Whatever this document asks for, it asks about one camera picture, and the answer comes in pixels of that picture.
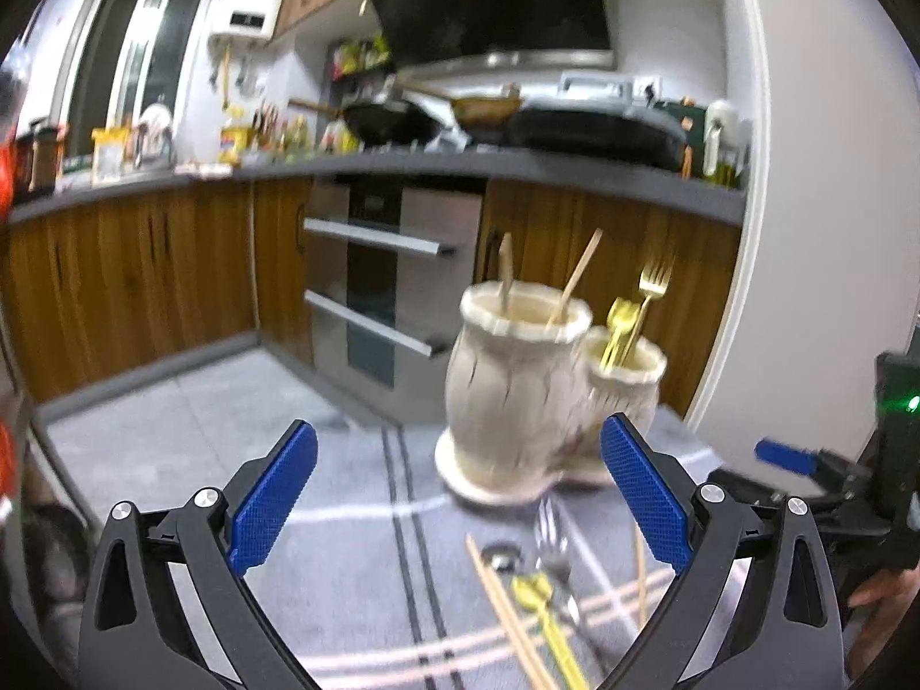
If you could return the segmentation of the person right hand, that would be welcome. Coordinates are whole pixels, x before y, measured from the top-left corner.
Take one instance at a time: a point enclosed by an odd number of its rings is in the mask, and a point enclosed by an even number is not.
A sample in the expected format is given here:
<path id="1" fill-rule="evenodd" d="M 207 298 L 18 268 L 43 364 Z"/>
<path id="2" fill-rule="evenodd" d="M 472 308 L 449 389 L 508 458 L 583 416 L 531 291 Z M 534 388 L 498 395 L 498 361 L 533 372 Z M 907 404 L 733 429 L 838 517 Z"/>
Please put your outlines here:
<path id="1" fill-rule="evenodd" d="M 861 632 L 847 655 L 850 679 L 861 676 L 884 650 L 918 592 L 918 569 L 880 570 L 848 598 L 848 607 L 870 607 Z"/>

